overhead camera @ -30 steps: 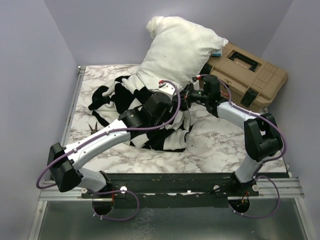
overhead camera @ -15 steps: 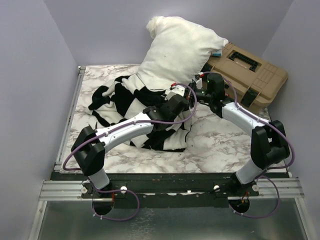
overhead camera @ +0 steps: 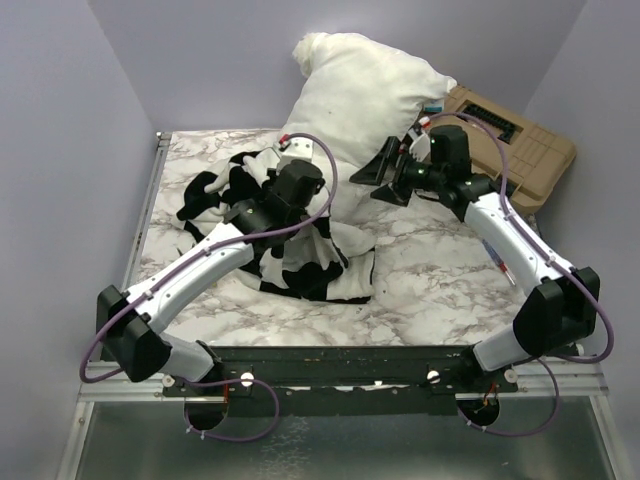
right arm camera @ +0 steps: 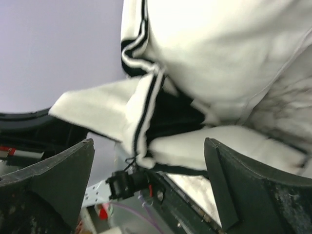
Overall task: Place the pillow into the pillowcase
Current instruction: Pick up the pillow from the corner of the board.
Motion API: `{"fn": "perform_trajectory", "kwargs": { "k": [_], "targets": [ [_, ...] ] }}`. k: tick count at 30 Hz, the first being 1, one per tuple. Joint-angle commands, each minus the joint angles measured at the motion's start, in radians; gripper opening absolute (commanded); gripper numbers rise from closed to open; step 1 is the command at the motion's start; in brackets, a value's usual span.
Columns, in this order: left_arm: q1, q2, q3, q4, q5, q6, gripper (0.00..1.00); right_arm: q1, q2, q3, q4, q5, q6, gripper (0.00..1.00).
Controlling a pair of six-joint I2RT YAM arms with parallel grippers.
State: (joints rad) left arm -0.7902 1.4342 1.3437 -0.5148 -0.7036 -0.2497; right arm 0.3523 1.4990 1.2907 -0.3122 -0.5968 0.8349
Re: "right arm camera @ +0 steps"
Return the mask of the black and white checkered pillowcase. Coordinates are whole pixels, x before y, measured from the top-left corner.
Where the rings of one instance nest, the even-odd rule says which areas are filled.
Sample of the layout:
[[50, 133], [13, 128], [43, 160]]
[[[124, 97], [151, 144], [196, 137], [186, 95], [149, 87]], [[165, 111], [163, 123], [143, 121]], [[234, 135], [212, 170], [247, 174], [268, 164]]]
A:
[[145, 54], [149, 42], [148, 0], [126, 0], [121, 24], [121, 63], [126, 79], [64, 93], [50, 115], [121, 143], [139, 166], [176, 174], [206, 170], [204, 140], [200, 168], [170, 165], [152, 153], [152, 141], [205, 128], [207, 111], [169, 79], [163, 65]]

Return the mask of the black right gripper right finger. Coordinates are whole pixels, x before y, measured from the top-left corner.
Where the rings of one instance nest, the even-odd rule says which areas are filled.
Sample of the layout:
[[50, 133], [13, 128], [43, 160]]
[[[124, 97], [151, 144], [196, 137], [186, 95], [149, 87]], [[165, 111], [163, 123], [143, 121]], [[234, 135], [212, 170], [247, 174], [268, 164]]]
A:
[[310, 234], [312, 180], [207, 138], [204, 156], [221, 227], [228, 234]]

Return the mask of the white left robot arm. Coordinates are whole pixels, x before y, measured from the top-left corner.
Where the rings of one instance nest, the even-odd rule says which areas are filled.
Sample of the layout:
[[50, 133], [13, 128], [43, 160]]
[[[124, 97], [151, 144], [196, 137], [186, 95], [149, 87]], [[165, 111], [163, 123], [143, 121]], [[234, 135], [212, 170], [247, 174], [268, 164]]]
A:
[[87, 137], [87, 129], [49, 116], [48, 111], [0, 114], [1, 161], [8, 166], [26, 167]]

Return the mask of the white pillow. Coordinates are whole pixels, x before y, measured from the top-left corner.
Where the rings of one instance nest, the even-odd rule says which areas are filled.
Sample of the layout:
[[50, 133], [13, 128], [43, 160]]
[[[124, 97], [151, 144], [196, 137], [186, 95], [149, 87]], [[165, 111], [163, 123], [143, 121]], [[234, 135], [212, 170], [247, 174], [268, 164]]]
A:
[[299, 174], [312, 155], [309, 0], [149, 0], [145, 54], [203, 111], [204, 129], [161, 137], [158, 160], [200, 168], [200, 143]]

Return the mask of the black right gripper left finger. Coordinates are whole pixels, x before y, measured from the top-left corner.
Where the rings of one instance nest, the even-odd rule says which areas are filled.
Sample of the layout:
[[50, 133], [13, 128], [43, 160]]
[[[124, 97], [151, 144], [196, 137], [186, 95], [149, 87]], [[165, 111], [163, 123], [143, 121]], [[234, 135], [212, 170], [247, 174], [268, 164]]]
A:
[[94, 159], [94, 142], [0, 178], [2, 234], [73, 234]]

